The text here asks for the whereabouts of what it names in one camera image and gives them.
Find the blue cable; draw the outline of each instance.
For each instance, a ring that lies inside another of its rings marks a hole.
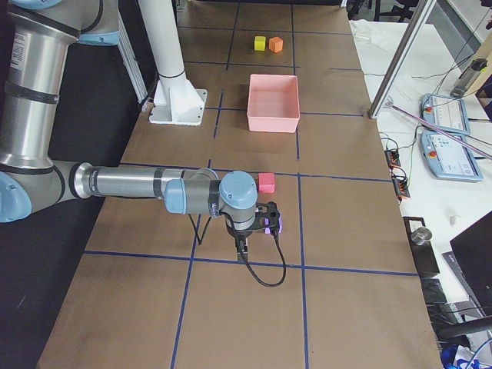
[[[482,345],[478,348],[478,350],[475,351],[475,354],[474,356],[471,357],[470,361],[468,361],[468,364],[467,366],[464,368],[464,369],[470,369],[470,366],[472,365],[472,363],[474,362],[474,360],[477,358],[477,355],[480,353],[480,351],[482,351],[482,349],[487,346],[487,344],[489,344],[490,342],[492,342],[492,338],[489,338],[488,340],[486,340],[484,343],[482,343]]]

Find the pink plastic container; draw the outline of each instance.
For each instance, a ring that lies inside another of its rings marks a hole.
[[[297,76],[251,75],[248,99],[250,131],[293,133],[300,117]]]

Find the black monitor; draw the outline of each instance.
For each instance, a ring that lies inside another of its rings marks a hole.
[[[486,315],[492,315],[492,211],[450,243],[477,302]]]

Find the blue joint cap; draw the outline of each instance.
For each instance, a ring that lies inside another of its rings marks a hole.
[[[120,31],[107,33],[84,33],[78,39],[79,44],[93,46],[115,46],[120,42]]]
[[[24,219],[32,203],[25,189],[11,176],[0,172],[0,223]]]
[[[256,205],[258,192],[253,177],[244,171],[233,171],[222,178],[219,192],[224,202],[238,210]]]
[[[14,5],[24,9],[41,10],[51,8],[63,0],[10,0]]]
[[[172,214],[186,214],[186,190],[183,178],[171,179],[164,190],[166,209]]]

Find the white table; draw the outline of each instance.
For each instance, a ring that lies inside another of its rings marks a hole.
[[[351,23],[357,53],[365,74],[365,81],[371,100],[382,82],[383,75],[393,58],[407,25],[401,23],[356,21]],[[420,116],[419,99],[431,93],[443,76],[426,77],[446,72],[454,63],[451,54],[433,25],[425,25],[414,44],[393,91],[390,93],[394,104]],[[447,95],[460,75],[458,68],[450,72],[440,89]],[[488,119],[474,95],[465,99],[469,118]],[[399,146],[410,145],[414,140],[416,123],[403,118],[395,111],[382,111],[377,118],[380,132],[393,138]],[[492,124],[471,122],[471,135],[492,141]],[[486,152],[492,147],[468,140]],[[451,250],[450,240],[463,230],[492,211],[492,161],[480,160],[478,166],[484,180],[478,183],[442,181],[433,177],[421,155],[420,135],[413,153],[409,148],[400,150],[402,168],[410,174],[409,191],[411,198],[403,200],[400,206],[402,216],[422,217],[432,231],[432,246],[440,268],[439,279],[449,302],[468,300],[468,295],[455,278],[441,254]]]

